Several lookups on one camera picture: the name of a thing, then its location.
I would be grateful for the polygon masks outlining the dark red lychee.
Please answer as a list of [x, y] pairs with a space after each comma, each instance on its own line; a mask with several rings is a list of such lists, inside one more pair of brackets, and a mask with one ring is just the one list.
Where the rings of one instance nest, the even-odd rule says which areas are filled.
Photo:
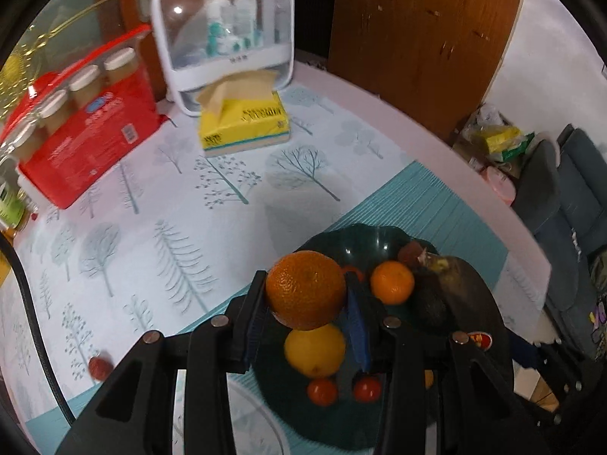
[[88, 372], [94, 381], [104, 382], [113, 372], [112, 362], [104, 356], [96, 355], [88, 361]]
[[397, 260], [409, 269], [419, 268], [423, 252], [425, 252], [423, 246], [416, 240], [412, 240], [399, 250]]

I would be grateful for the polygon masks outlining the small yellow-orange kumquat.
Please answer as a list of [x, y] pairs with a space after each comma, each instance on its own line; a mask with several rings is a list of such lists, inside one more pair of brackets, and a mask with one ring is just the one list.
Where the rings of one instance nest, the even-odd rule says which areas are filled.
[[433, 372], [431, 370], [426, 370], [425, 371], [425, 387], [427, 389], [429, 389], [434, 382], [434, 375]]

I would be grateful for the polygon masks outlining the red cherry tomato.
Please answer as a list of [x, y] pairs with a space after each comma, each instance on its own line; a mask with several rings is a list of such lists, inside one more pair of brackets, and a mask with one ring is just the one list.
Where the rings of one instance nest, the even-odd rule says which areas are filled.
[[329, 407], [338, 401], [337, 383], [332, 378], [313, 379], [307, 387], [307, 395], [312, 404]]
[[360, 404], [373, 404], [382, 396], [382, 381], [375, 376], [358, 378], [352, 388], [354, 400]]
[[343, 267], [341, 267], [341, 270], [343, 270], [343, 274], [348, 274], [348, 273], [355, 274], [356, 277], [358, 278], [358, 281], [361, 282], [361, 284], [364, 283], [365, 274], [357, 267], [355, 267], [353, 265], [344, 265]]

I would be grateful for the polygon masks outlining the dark overripe banana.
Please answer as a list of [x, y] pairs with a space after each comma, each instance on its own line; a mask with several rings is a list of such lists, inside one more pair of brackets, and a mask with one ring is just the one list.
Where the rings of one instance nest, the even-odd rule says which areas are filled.
[[466, 261], [423, 250], [418, 257], [422, 269], [438, 287], [439, 297], [455, 319], [456, 330], [490, 336], [481, 344], [494, 358], [508, 358], [508, 333], [489, 287]]

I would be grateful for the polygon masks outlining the orange tangerine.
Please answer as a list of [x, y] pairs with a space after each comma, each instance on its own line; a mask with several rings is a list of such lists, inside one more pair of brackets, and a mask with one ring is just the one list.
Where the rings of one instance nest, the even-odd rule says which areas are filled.
[[266, 298], [277, 321], [290, 329], [310, 331], [338, 317], [347, 297], [341, 266], [315, 252], [298, 251], [281, 258], [266, 277]]
[[386, 261], [374, 268], [370, 277], [373, 296], [385, 305], [400, 305], [412, 294], [415, 277], [412, 271], [397, 261]]

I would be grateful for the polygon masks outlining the yellow orange with sticker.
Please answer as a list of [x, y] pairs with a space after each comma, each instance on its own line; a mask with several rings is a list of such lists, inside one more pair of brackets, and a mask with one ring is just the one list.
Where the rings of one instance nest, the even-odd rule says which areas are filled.
[[310, 379], [336, 374], [344, 362], [346, 350], [344, 334], [332, 323], [310, 331], [292, 330], [284, 342], [288, 364]]

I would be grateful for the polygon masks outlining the white round printed placemat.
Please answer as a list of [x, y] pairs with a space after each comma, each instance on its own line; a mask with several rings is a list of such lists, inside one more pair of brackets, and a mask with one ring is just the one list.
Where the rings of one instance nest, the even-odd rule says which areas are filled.
[[[177, 374], [173, 414], [173, 454], [184, 453], [184, 397], [186, 371]], [[287, 455], [291, 453], [283, 428], [259, 397], [237, 381], [237, 375], [227, 376], [230, 418], [234, 443], [242, 455]]]

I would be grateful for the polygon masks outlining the dark green scalloped plate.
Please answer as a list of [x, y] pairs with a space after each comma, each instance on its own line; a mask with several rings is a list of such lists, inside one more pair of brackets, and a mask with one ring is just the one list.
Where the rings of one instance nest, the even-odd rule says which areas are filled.
[[320, 233], [303, 245], [348, 267], [348, 296], [337, 321], [346, 352], [332, 376], [340, 397], [328, 407], [317, 406], [305, 393], [304, 374], [288, 364], [281, 350], [286, 326], [274, 318], [267, 323], [253, 372], [263, 400], [297, 434], [295, 453], [359, 454], [377, 446], [388, 393], [365, 404], [355, 400], [353, 388], [366, 377], [387, 381], [396, 340], [407, 332], [423, 341], [415, 365], [463, 374], [465, 400], [488, 400], [498, 386], [513, 390], [506, 326], [491, 290], [466, 261], [431, 255], [430, 265], [415, 273], [412, 297], [404, 303], [387, 306], [373, 297], [373, 271], [395, 260], [410, 242], [396, 227], [354, 224]]

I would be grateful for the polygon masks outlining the tree print tablecloth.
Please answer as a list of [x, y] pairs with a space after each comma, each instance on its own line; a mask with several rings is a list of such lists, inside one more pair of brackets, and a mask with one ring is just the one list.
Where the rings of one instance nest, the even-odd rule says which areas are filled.
[[80, 412], [85, 363], [116, 361], [149, 329], [196, 326], [254, 273], [312, 236], [396, 226], [469, 262], [506, 323], [535, 339], [549, 265], [521, 220], [444, 142], [371, 94], [299, 65], [278, 146], [206, 159], [198, 122], [167, 106], [162, 127], [67, 210], [17, 235], [41, 333]]

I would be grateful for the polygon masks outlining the pink plastic stool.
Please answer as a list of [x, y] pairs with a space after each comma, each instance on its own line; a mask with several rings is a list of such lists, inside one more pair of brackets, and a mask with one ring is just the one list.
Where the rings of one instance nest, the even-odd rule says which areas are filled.
[[516, 187], [500, 169], [489, 165], [480, 172], [480, 176], [501, 201], [507, 206], [513, 204], [516, 199]]

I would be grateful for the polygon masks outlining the green label bottle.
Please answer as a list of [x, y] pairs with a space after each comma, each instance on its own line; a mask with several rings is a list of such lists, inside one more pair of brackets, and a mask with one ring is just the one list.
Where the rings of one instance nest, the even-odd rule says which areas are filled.
[[0, 219], [5, 229], [20, 230], [27, 216], [24, 204], [17, 198], [13, 186], [1, 178]]

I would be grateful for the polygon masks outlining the grey sofa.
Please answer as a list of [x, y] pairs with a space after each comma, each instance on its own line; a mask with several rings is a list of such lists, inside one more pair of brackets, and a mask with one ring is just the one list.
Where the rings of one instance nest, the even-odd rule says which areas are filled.
[[588, 356], [599, 347], [604, 294], [591, 264], [606, 249], [606, 160], [583, 129], [541, 140], [523, 163], [513, 210], [550, 272], [545, 308], [560, 337]]

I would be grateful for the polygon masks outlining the yellow green snack bag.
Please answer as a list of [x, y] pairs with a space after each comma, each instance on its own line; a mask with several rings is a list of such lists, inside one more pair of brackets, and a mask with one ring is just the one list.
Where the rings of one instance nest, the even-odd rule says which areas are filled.
[[493, 162], [504, 163], [524, 153], [535, 138], [507, 119], [493, 104], [480, 105], [461, 137]]

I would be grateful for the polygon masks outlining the red paper cup package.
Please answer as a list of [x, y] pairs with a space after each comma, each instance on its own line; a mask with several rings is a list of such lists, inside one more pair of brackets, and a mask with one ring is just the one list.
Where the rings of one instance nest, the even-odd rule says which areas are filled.
[[1, 145], [17, 187], [35, 207], [70, 207], [160, 126], [140, 52], [148, 25], [103, 44], [58, 73], [11, 113]]

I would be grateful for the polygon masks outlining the yellow tissue box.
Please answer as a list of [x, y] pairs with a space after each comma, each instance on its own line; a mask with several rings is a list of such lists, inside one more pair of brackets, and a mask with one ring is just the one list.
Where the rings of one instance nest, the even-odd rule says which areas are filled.
[[290, 140], [289, 117], [274, 90], [276, 76], [272, 70], [241, 72], [217, 80], [198, 94], [198, 137], [207, 157]]

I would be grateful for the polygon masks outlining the brown wooden cabinet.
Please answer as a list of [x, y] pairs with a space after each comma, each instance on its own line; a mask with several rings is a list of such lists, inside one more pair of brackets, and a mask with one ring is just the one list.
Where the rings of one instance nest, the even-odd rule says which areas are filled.
[[500, 65], [521, 0], [335, 0], [327, 68], [450, 143]]

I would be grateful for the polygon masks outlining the white clear storage case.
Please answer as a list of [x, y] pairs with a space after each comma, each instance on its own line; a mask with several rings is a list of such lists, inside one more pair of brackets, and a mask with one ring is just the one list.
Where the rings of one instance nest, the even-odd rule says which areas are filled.
[[169, 96], [187, 116], [198, 94], [224, 76], [294, 68], [294, 0], [150, 0], [152, 32]]

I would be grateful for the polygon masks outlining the glass sliding door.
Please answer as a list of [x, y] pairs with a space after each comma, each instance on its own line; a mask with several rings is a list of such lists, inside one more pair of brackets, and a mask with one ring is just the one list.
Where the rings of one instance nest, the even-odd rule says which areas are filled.
[[41, 77], [149, 22], [149, 0], [49, 0], [1, 61], [1, 121], [35, 97]]

